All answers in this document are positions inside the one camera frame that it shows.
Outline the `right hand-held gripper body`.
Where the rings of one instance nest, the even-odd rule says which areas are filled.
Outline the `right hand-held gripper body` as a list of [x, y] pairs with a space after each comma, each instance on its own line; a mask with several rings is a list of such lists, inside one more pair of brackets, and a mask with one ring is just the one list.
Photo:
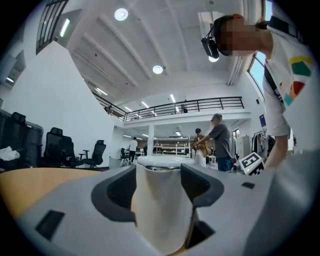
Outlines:
[[264, 169], [264, 161], [256, 152], [238, 160], [232, 168], [233, 171], [244, 175], [259, 175]]

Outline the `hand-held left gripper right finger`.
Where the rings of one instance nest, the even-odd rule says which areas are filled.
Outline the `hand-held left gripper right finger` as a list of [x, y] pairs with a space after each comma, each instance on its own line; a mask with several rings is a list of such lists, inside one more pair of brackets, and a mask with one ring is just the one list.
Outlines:
[[243, 256], [249, 235], [268, 197], [274, 173], [242, 175], [194, 164], [182, 164], [210, 183], [209, 190], [193, 201], [199, 221], [213, 234], [183, 253], [185, 256]]

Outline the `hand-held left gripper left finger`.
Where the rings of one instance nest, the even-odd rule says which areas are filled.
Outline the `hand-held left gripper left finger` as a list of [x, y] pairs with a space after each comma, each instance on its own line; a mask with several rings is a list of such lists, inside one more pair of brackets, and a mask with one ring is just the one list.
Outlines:
[[46, 256], [157, 256], [130, 210], [135, 183], [134, 166], [29, 169], [16, 221]]

